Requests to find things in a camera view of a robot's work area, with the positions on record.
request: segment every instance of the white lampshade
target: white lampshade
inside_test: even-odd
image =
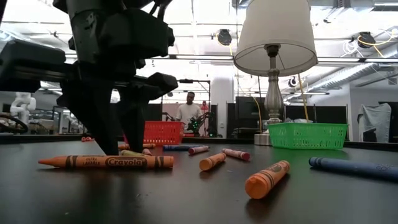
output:
[[[276,57],[279,76],[295,75],[318,63],[307,0],[253,0],[239,38],[235,66],[252,75],[267,76],[264,48],[280,44]]]

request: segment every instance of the black table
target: black table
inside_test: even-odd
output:
[[[0,146],[0,223],[397,223],[398,184],[313,170],[312,156],[398,164],[398,153],[363,149],[293,151],[253,145],[210,145],[211,152],[174,156],[169,171],[51,169],[39,159],[97,154],[95,142]],[[222,148],[228,157],[211,172],[199,161]],[[264,200],[250,200],[245,180],[280,161],[291,170]]]

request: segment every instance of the lamp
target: lamp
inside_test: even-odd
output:
[[[281,122],[278,76],[295,75],[318,63],[307,0],[253,0],[239,38],[235,66],[268,77],[269,124]]]

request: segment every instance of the silver lamp base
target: silver lamp base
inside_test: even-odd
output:
[[[255,134],[254,144],[257,146],[272,146],[269,134]]]

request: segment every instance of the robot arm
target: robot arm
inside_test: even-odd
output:
[[[144,113],[155,100],[178,87],[171,75],[136,75],[144,59],[168,55],[173,30],[163,22],[171,0],[156,0],[158,18],[140,10],[150,0],[54,0],[67,13],[73,38],[69,47],[78,60],[65,63],[65,52],[23,40],[12,40],[0,53],[0,91],[35,92],[40,81],[60,82],[59,106],[67,107],[107,155],[118,155],[115,122],[120,122],[132,149],[142,152]],[[109,102],[116,88],[118,121]]]

